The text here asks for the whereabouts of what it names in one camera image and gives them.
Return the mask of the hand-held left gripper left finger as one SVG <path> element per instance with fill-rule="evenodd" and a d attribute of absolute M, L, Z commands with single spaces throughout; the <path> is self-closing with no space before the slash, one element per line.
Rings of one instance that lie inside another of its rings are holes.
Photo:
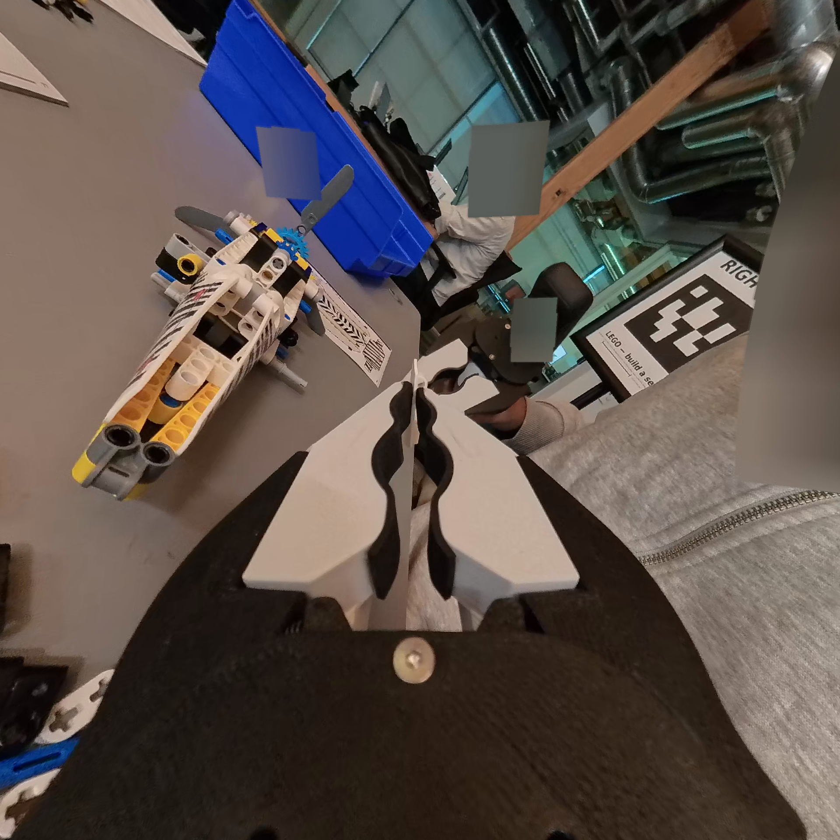
<path fill-rule="evenodd" d="M 248 587 L 332 598 L 352 629 L 406 627 L 416 389 L 391 385 L 308 449 Z"/>

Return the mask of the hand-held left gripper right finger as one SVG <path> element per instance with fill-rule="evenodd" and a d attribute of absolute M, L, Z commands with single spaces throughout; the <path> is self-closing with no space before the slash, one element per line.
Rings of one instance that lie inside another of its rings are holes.
<path fill-rule="evenodd" d="M 477 629 L 499 600 L 570 591 L 580 574 L 526 464 L 449 397 L 418 389 L 418 451 L 429 498 L 427 564 L 435 591 Z"/>

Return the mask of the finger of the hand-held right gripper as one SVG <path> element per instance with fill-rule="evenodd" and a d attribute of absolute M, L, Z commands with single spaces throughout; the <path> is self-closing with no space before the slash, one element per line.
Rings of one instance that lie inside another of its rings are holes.
<path fill-rule="evenodd" d="M 426 389 L 460 389 L 475 373 L 468 368 L 469 350 L 453 341 L 418 359 L 418 386 Z"/>
<path fill-rule="evenodd" d="M 483 377 L 469 377 L 461 383 L 455 377 L 439 377 L 429 384 L 429 402 L 446 412 L 468 414 L 497 395 L 495 384 Z"/>

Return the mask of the striped sticker sheet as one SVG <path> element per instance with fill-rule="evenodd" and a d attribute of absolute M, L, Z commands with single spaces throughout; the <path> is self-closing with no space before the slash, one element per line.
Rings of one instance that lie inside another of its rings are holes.
<path fill-rule="evenodd" d="M 310 329 L 330 339 L 379 387 L 392 356 L 391 347 L 314 268 L 301 300 L 304 303 Z"/>

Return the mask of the lego plane model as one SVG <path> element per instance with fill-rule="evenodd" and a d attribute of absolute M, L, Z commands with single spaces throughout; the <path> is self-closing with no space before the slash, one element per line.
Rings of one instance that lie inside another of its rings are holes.
<path fill-rule="evenodd" d="M 306 390 L 286 362 L 298 340 L 294 326 L 302 317 L 323 336 L 330 299 L 305 237 L 353 181 L 353 168 L 341 167 L 292 228 L 244 213 L 220 217 L 195 206 L 176 208 L 182 224 L 215 237 L 220 248 L 201 249 L 174 234 L 156 258 L 152 280 L 174 307 L 73 466 L 79 486 L 120 501 L 141 495 L 259 364 Z"/>

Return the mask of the person's right forearm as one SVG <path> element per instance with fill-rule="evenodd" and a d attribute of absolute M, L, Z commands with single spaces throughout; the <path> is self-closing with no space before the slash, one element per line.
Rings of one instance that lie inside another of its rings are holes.
<path fill-rule="evenodd" d="M 582 411 L 564 400 L 522 397 L 508 412 L 514 426 L 507 445 L 519 455 L 530 455 L 586 425 Z"/>

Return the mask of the pile of loose lego parts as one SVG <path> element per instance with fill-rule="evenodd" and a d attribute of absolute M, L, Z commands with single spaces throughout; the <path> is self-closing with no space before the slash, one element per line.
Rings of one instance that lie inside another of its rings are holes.
<path fill-rule="evenodd" d="M 1 837 L 10 838 L 46 792 L 98 711 L 107 669 L 64 693 L 66 665 L 29 665 L 1 656 Z"/>

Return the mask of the person's right hand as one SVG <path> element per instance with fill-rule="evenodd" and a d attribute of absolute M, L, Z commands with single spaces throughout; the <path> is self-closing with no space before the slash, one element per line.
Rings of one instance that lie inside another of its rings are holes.
<path fill-rule="evenodd" d="M 486 431 L 501 439 L 514 437 L 524 424 L 528 411 L 528 398 L 517 399 L 499 413 L 472 413 L 469 417 Z"/>

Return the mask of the black backpack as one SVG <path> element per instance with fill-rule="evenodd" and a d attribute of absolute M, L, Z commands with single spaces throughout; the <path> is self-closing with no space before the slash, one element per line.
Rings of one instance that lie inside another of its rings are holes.
<path fill-rule="evenodd" d="M 358 107 L 351 102 L 352 94 L 359 86 L 351 70 L 331 80 L 328 85 L 360 126 L 384 168 L 404 196 L 411 200 L 418 214 L 429 223 L 438 219 L 440 206 L 430 179 L 435 159 L 419 150 L 406 122 L 393 117 L 393 102 L 387 85 L 376 82 L 370 103 Z"/>

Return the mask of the blue plastic bin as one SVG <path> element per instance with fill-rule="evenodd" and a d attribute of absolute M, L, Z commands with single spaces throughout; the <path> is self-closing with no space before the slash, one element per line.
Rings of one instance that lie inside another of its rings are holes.
<path fill-rule="evenodd" d="M 433 242 L 424 222 L 251 2 L 227 7 L 199 88 L 257 162 L 257 129 L 281 126 L 315 133 L 322 184 L 352 166 L 351 188 L 312 230 L 342 268 L 376 278 L 415 268 Z"/>

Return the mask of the white paper sheet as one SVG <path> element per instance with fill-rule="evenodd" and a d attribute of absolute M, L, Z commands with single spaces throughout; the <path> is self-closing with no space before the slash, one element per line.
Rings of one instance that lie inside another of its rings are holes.
<path fill-rule="evenodd" d="M 198 66 L 207 67 L 207 61 L 196 51 L 193 43 L 176 29 L 152 1 L 99 1 L 99 3 L 172 47 Z"/>

